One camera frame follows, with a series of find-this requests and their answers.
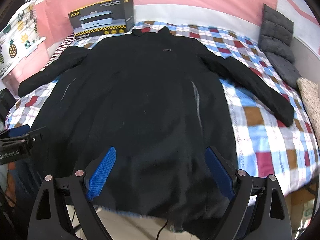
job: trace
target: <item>pineapple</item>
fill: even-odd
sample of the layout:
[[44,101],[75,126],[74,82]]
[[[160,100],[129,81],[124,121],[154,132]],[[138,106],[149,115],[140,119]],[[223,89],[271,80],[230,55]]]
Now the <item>pineapple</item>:
[[14,58],[17,55],[17,47],[13,44],[13,39],[9,41],[10,47],[9,47],[9,55],[11,58]]
[[35,32],[38,33],[38,27],[37,27],[37,18],[33,19],[33,22],[35,24]]
[[29,10],[29,12],[30,12],[30,20],[32,20],[33,19],[33,17],[34,17],[34,15],[33,15],[33,5],[32,4],[30,4],[29,6],[28,6],[28,10]]
[[1,52],[2,52],[2,48],[0,46],[0,62],[1,62],[1,64],[3,64],[4,63],[4,58],[3,58],[2,54],[1,54]]
[[21,40],[22,40],[22,43],[24,43],[24,47],[26,49],[30,48],[31,44],[30,44],[30,41],[28,41],[28,35],[24,34],[21,36]]
[[24,16],[24,11],[18,14],[18,31],[21,31],[24,26],[23,16]]

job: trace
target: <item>black jacket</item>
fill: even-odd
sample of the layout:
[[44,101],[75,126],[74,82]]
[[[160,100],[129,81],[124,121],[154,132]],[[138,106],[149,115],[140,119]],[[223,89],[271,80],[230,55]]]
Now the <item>black jacket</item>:
[[116,163],[93,202],[176,221],[220,217],[228,201],[204,161],[214,145],[237,168],[236,143],[219,76],[255,94],[285,125],[293,107],[240,61],[198,40],[158,33],[110,37],[92,50],[69,47],[21,83],[19,95],[59,82],[32,128],[47,126],[48,150],[33,155],[43,176],[69,176],[110,146]]

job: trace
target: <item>metal screw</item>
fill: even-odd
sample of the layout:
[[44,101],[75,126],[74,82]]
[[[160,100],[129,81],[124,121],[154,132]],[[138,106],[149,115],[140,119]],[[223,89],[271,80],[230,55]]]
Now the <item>metal screw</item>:
[[272,181],[275,181],[277,178],[276,178],[276,176],[275,176],[275,175],[270,174],[270,175],[269,175],[269,179],[271,179]]
[[239,170],[239,171],[238,171],[238,174],[239,174],[240,176],[245,176],[245,175],[246,175],[246,172],[245,172],[244,170]]
[[52,175],[47,175],[47,176],[45,176],[45,178],[44,178],[46,181],[49,181],[49,180],[51,180],[52,179]]
[[84,174],[84,171],[83,170],[79,170],[79,171],[76,171],[76,176],[77,177],[80,177]]

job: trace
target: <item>person's leg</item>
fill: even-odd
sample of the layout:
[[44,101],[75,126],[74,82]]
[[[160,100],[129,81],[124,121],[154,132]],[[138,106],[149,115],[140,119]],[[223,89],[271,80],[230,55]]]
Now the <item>person's leg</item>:
[[43,178],[34,168],[30,158],[15,162],[16,168],[10,170],[15,182],[17,205],[14,208],[14,224],[20,236],[27,239],[32,208]]

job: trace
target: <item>floor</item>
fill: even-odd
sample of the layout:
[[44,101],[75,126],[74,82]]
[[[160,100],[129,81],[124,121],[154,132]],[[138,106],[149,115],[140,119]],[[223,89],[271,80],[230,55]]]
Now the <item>floor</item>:
[[317,180],[318,178],[312,180],[285,198],[291,220],[292,239],[297,239],[311,222],[315,208],[314,194],[317,194]]
[[[72,218],[73,207],[68,206],[68,211]],[[155,240],[158,231],[166,222],[163,219],[125,217],[104,210],[99,211],[98,216],[113,240]],[[72,224],[73,226],[79,224],[76,217]],[[86,239],[82,230],[77,236]],[[198,238],[187,232],[172,233],[169,228],[164,228],[159,240],[198,240]]]

